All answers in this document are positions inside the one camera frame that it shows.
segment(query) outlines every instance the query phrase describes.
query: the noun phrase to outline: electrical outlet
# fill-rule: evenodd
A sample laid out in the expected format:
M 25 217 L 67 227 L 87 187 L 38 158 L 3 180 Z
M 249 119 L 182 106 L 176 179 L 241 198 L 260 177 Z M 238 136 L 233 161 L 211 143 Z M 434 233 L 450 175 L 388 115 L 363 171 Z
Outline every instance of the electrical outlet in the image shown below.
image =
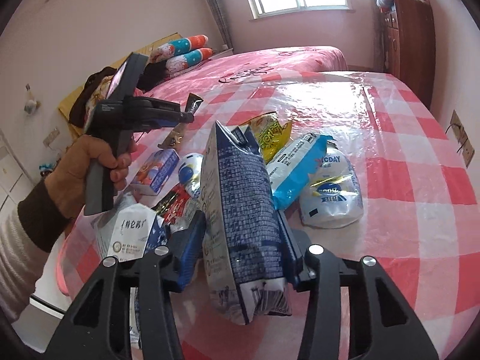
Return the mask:
M 43 144 L 45 145 L 45 147 L 49 147 L 51 145 L 51 143 L 60 135 L 60 130 L 58 129 L 58 127 L 55 127 L 54 130 L 52 130 L 52 132 L 47 135 L 47 137 L 43 140 Z
M 465 166 L 468 167 L 475 154 L 475 149 L 470 143 L 469 136 L 455 110 L 452 113 L 449 128 L 452 129 L 455 138 L 457 138 L 457 142 L 460 144 L 460 150 L 462 152 L 463 160 L 465 161 Z

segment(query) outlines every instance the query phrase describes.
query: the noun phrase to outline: yellow snack bag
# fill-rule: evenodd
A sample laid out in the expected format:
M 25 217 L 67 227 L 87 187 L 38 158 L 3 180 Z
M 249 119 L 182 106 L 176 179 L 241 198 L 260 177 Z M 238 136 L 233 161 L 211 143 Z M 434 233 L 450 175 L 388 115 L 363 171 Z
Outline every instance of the yellow snack bag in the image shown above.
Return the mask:
M 289 121 L 282 126 L 275 111 L 256 116 L 242 123 L 241 126 L 247 124 L 250 125 L 262 149 L 262 156 L 266 164 L 272 160 L 277 151 L 287 144 L 292 132 L 292 122 Z

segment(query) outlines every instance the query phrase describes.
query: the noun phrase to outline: tablecloth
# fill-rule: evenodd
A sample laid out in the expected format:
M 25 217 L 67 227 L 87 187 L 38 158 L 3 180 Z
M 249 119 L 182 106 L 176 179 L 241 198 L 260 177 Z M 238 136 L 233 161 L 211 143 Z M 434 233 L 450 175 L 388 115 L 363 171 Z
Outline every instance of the tablecloth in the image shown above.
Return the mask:
M 375 256 L 444 358 L 480 308 L 480 214 L 456 147 L 413 92 L 386 74 L 283 69 L 219 82 L 198 94 L 205 103 L 189 125 L 180 157 L 203 151 L 215 120 L 231 126 L 273 110 L 294 121 L 292 137 L 306 131 L 335 137 L 357 173 L 364 216 L 342 229 L 304 229 L 339 257 Z M 156 95 L 175 97 L 162 86 Z M 142 138 L 129 179 L 167 133 Z M 172 176 L 156 200 L 177 181 Z M 292 228 L 302 227 L 296 206 L 287 217 Z M 79 218 L 72 235 L 75 247 L 62 269 L 75 295 L 99 260 L 85 218 Z M 308 293 L 291 291 L 291 301 L 291 317 L 262 316 L 248 326 L 234 325 L 210 306 L 200 266 L 196 280 L 182 294 L 172 294 L 186 359 L 296 359 Z M 347 317 L 346 309 L 342 315 Z M 342 326 L 340 358 L 346 359 L 347 323 Z

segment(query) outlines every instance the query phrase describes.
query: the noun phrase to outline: silver screw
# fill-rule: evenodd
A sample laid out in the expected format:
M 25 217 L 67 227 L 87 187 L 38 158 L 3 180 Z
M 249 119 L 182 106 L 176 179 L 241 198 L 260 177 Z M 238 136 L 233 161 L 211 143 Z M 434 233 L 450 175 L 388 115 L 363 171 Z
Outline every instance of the silver screw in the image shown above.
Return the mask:
M 165 256 L 169 252 L 169 248 L 166 246 L 159 246 L 155 249 L 155 254 L 157 256 Z
M 366 265 L 366 266 L 374 266 L 376 263 L 377 263 L 377 260 L 374 259 L 373 257 L 371 256 L 365 256 L 363 257 L 363 263 Z
M 103 266 L 110 268 L 111 266 L 115 265 L 115 259 L 113 257 L 107 257 L 103 260 Z
M 310 245 L 308 251 L 311 254 L 319 255 L 323 253 L 323 247 L 321 247 L 320 245 Z

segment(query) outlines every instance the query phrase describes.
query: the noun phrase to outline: hand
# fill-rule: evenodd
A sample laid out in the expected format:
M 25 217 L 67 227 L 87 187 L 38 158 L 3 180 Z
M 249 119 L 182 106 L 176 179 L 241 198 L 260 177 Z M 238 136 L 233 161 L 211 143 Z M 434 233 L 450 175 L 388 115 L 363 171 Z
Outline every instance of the hand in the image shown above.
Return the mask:
M 136 151 L 132 140 L 129 153 Z M 117 191 L 127 186 L 125 178 L 131 164 L 129 153 L 115 159 L 108 143 L 99 138 L 82 135 L 63 156 L 62 160 L 45 179 L 49 196 L 65 218 L 76 218 L 85 205 L 85 177 L 91 159 L 97 159 L 104 167 L 112 169 L 110 178 Z

